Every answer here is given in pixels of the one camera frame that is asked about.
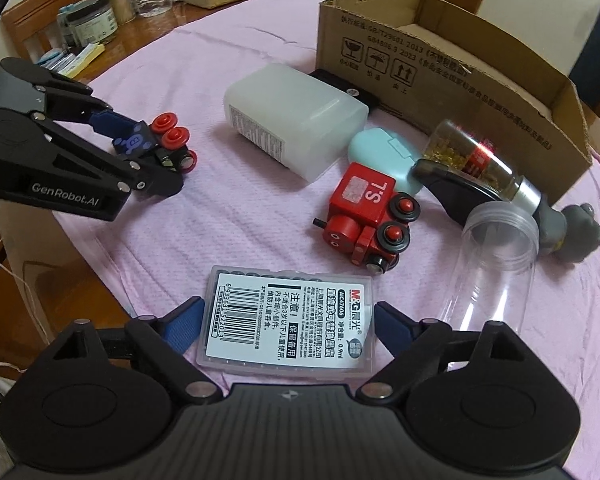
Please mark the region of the green lid container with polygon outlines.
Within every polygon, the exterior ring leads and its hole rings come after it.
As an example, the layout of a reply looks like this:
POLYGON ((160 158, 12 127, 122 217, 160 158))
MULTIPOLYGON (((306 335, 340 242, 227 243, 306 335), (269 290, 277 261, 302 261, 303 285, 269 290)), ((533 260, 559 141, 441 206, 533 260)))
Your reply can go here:
POLYGON ((114 16, 119 25, 134 20, 135 11, 132 0, 109 0, 109 3, 111 4, 112 10, 114 10, 114 16))

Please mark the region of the bottle of yellow capsules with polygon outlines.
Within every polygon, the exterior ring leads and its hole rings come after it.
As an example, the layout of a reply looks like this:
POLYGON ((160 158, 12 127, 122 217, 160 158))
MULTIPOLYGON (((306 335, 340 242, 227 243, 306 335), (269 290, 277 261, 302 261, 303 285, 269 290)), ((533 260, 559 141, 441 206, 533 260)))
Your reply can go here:
POLYGON ((513 177, 515 181, 505 191, 502 202, 512 203, 528 214, 534 214, 543 200, 541 192, 528 179, 517 174, 498 157, 489 139, 476 138, 449 120, 442 122, 430 134, 420 158, 496 183, 498 190, 502 187, 501 182, 513 177))

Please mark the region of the translucent white plastic box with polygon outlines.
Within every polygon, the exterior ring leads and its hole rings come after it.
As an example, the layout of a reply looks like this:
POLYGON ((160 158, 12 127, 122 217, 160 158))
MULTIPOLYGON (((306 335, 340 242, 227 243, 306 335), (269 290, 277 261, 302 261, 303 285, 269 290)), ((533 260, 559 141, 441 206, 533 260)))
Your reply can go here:
POLYGON ((370 108, 352 94, 284 64, 268 64, 231 84, 227 121, 306 182, 342 156, 370 108))

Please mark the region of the wooden chair at left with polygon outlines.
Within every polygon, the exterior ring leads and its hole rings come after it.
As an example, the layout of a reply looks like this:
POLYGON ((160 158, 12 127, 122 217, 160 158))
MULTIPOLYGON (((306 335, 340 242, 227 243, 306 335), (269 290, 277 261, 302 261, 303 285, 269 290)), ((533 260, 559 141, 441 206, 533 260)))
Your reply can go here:
POLYGON ((60 47, 62 35, 57 13, 69 3, 81 0, 22 0, 2 13, 2 23, 14 56, 36 61, 53 47, 60 47))

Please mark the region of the blue toy train car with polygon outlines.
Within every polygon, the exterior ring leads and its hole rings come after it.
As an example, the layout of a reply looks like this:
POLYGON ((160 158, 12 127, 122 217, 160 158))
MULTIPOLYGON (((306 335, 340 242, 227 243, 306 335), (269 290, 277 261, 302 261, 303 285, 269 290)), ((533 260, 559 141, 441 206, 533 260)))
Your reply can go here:
POLYGON ((114 125, 112 145, 118 155, 148 160, 180 174, 195 169, 198 157, 187 146, 189 130, 178 125, 175 113, 159 114, 150 124, 117 113, 112 114, 111 119, 114 125))

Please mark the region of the small paper packets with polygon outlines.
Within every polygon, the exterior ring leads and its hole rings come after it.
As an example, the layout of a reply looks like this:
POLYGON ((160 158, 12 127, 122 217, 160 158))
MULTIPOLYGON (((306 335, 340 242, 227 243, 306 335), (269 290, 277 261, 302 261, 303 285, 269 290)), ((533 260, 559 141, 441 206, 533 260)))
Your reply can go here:
POLYGON ((53 48, 47 51, 35 64, 61 76, 76 78, 86 66, 89 66, 95 58, 98 58, 104 52, 105 46, 103 44, 88 44, 78 54, 53 48))

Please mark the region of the clear plastic jar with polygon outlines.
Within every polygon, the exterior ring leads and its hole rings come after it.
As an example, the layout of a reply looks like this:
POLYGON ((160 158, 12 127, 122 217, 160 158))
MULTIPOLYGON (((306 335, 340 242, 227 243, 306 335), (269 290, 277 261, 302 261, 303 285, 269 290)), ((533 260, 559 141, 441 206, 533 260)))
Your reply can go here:
POLYGON ((519 332, 530 297, 539 229, 509 202, 477 206, 465 223, 440 318, 454 330, 504 322, 519 332))

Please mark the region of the grey cat figurine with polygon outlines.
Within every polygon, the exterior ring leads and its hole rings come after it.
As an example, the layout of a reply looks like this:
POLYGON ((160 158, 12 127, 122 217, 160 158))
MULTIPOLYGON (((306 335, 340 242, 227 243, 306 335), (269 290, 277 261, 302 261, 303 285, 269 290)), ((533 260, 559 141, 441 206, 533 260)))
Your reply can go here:
POLYGON ((553 255, 563 263, 580 263, 600 248, 600 224, 589 203, 558 211, 542 200, 533 218, 539 229, 541 255, 553 255))

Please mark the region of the black digital pocket scale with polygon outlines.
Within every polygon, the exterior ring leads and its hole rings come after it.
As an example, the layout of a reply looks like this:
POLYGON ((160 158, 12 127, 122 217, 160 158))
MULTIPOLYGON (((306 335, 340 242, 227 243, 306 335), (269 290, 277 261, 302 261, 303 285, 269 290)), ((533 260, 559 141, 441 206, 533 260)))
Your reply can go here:
POLYGON ((310 76, 347 93, 349 96, 352 96, 352 98, 365 104, 369 110, 374 110, 380 104, 380 99, 378 99, 377 96, 374 96, 373 93, 370 93, 355 84, 351 84, 350 81, 329 73, 327 70, 318 68, 311 72, 310 76))

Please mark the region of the red toy train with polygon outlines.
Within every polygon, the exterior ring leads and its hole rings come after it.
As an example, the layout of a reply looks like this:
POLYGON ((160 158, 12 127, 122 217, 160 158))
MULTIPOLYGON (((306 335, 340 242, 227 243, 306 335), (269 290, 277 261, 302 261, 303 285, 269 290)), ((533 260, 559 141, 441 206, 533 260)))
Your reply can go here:
POLYGON ((355 266, 384 274, 396 267, 411 244, 418 220, 415 197, 396 189, 396 180, 352 162, 328 202, 327 218, 315 218, 323 240, 355 266))

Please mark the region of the cardboard box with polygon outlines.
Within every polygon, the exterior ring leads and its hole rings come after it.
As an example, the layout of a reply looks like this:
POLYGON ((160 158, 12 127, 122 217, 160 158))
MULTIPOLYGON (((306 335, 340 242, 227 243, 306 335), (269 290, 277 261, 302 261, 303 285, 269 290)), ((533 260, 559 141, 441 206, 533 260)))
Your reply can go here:
POLYGON ((445 0, 325 0, 316 66, 430 134, 445 120, 489 139, 551 202, 592 165, 571 80, 445 0))

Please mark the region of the black lid plastic jar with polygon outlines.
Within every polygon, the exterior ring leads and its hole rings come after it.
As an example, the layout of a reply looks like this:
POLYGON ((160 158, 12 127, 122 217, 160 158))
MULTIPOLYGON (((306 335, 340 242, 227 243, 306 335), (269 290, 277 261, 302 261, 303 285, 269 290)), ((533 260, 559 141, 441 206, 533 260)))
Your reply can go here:
POLYGON ((57 24, 70 50, 107 42, 118 30, 109 0, 81 0, 63 6, 58 10, 57 24))

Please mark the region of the clear refill case with label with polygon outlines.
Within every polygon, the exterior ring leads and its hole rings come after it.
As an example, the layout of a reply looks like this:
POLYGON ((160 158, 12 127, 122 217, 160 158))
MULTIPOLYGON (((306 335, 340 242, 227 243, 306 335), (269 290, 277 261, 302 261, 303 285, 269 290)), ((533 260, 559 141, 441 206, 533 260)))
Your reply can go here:
POLYGON ((235 375, 363 377, 375 354, 367 276, 214 266, 196 363, 235 375))

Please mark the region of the mint green earbud case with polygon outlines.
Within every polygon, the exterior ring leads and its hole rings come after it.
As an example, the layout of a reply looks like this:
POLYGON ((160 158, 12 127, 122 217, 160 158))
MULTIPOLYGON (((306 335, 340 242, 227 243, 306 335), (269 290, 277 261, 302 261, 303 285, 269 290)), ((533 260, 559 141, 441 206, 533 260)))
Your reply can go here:
POLYGON ((396 190, 416 196, 422 185, 412 176, 412 168, 422 151, 399 133, 384 128, 368 128, 357 133, 348 146, 349 162, 357 162, 396 180, 396 190))

